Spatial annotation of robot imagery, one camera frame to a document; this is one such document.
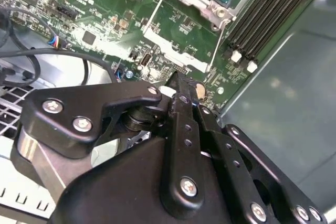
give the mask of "screw head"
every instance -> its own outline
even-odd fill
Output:
[[[132,79],[134,77],[134,73],[131,70],[129,70],[126,72],[125,76],[127,79]]]
[[[251,204],[251,210],[252,210],[254,216],[258,220],[260,220],[261,222],[266,222],[267,217],[266,217],[265,211],[263,210],[263,208],[259,204],[255,203],[255,202],[252,203]]]
[[[92,123],[86,118],[76,118],[72,125],[80,132],[88,132],[92,129]]]
[[[304,210],[303,207],[301,207],[301,206],[297,206],[297,207],[296,207],[296,211],[298,212],[299,216],[300,216],[303,220],[309,220],[309,216],[308,216],[307,212]]]
[[[197,187],[194,182],[188,178],[182,178],[180,183],[182,191],[189,197],[194,197],[197,194]]]
[[[205,114],[207,114],[207,115],[210,114],[210,111],[206,107],[203,107],[202,110]]]
[[[58,114],[63,110],[63,105],[58,101],[48,100],[42,104],[42,108],[48,113]]]
[[[310,207],[309,211],[311,212],[311,214],[314,216],[315,219],[317,219],[318,221],[322,221],[322,217],[320,216],[319,212],[317,212],[314,208]]]
[[[232,130],[233,134],[239,136],[239,130],[238,129],[236,129],[234,127],[231,127],[231,130]]]
[[[154,87],[149,87],[149,88],[148,88],[148,91],[149,91],[151,94],[158,94],[156,88],[154,88]]]
[[[218,18],[224,18],[225,17],[225,11],[222,8],[218,9],[216,11],[216,14],[217,14]]]

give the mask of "wire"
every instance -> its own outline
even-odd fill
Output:
[[[3,36],[3,38],[0,41],[0,48],[2,48],[8,41],[9,35],[10,35],[10,28],[12,26],[12,21],[9,18],[9,13],[7,12],[0,12],[0,14],[3,16],[4,20],[6,20],[6,34]]]
[[[84,65],[84,78],[83,78],[83,82],[82,82],[82,86],[85,86],[86,84],[88,84],[88,80],[89,80],[89,65],[88,65],[88,61],[87,60],[83,60],[83,65]]]
[[[42,18],[40,18],[39,16],[35,15],[34,13],[31,13],[30,11],[28,10],[24,10],[24,9],[20,9],[20,8],[17,8],[17,7],[4,7],[4,6],[0,6],[0,10],[7,10],[9,12],[19,12],[19,13],[24,13],[24,14],[27,14],[35,19],[37,19],[42,25],[44,25],[45,27],[47,27],[51,34],[57,38],[57,34],[56,32],[52,29],[51,26],[48,25],[47,22],[45,22]]]
[[[53,36],[53,39],[48,42],[49,45],[52,45],[53,47],[56,47],[58,48],[58,41],[59,41],[59,38],[58,38],[58,35],[56,34],[56,32],[52,29],[51,26],[48,25],[47,22],[45,22],[42,18],[40,18],[39,16],[35,15],[34,13],[28,11],[28,10],[24,10],[24,9],[21,9],[21,8],[17,8],[17,7],[4,7],[4,6],[0,6],[0,10],[6,10],[6,11],[9,11],[9,12],[19,12],[19,13],[25,13],[35,19],[37,19],[42,25],[44,25],[46,28],[49,29],[49,31],[51,32],[52,36]]]
[[[0,58],[17,57],[17,56],[24,56],[24,55],[65,55],[65,56],[81,58],[83,60],[91,61],[92,63],[95,63],[101,66],[108,73],[111,79],[111,82],[112,83],[117,82],[117,79],[114,76],[114,73],[111,67],[105,61],[100,60],[91,55],[68,51],[68,50],[58,50],[55,48],[40,48],[40,49],[31,49],[31,50],[23,50],[23,51],[0,52]]]
[[[17,36],[14,33],[13,27],[10,29],[10,38],[14,42],[14,44],[20,48],[21,50],[28,50],[28,48],[22,44],[22,42],[17,38]],[[26,57],[30,61],[31,65],[33,66],[34,69],[34,78],[32,78],[30,81],[27,82],[11,82],[11,81],[3,81],[2,85],[8,86],[8,87],[17,87],[17,88],[22,88],[29,86],[33,84],[37,79],[41,76],[41,65],[38,62],[37,58],[32,55],[32,54],[27,54]]]

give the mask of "green circuit board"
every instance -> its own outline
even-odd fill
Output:
[[[210,108],[221,109],[249,77],[246,68],[223,57],[225,44],[219,49],[210,72],[193,67],[179,67],[163,57],[160,48],[143,36],[143,28],[159,0],[0,0],[1,5],[18,6],[39,15],[55,29],[67,49],[87,52],[109,63],[113,69],[124,66],[121,78],[146,80],[157,86],[166,82],[176,70],[205,84]],[[55,15],[52,3],[75,10],[76,19]],[[27,15],[14,13],[13,20],[50,39],[49,31]],[[173,49],[187,52],[210,63],[219,37],[196,8],[178,0],[164,0],[153,22],[155,32],[172,42]],[[148,57],[146,66],[141,62]],[[128,70],[134,77],[127,79]]]

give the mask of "mounting hole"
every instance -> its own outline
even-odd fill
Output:
[[[233,161],[233,163],[235,164],[235,166],[237,166],[237,168],[240,168],[240,163],[238,161]]]
[[[202,110],[205,114],[207,114],[207,115],[210,114],[210,111],[206,107],[203,107]]]
[[[149,91],[151,94],[158,94],[156,88],[154,88],[154,87],[149,87],[149,88],[148,88],[148,91]]]
[[[186,124],[186,125],[185,125],[185,129],[186,129],[187,131],[191,131],[191,127],[190,127],[190,125]]]
[[[188,147],[191,147],[193,145],[193,142],[191,142],[189,139],[184,140],[184,144]]]
[[[181,96],[180,96],[180,100],[181,100],[182,102],[184,102],[184,103],[188,103],[188,98],[185,97],[184,95],[181,95]]]

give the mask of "robotic arm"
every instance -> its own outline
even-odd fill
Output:
[[[244,132],[218,126],[183,75],[161,90],[122,82],[26,98],[11,158],[56,202],[48,223],[327,223]],[[95,146],[140,131],[151,138],[92,168]]]

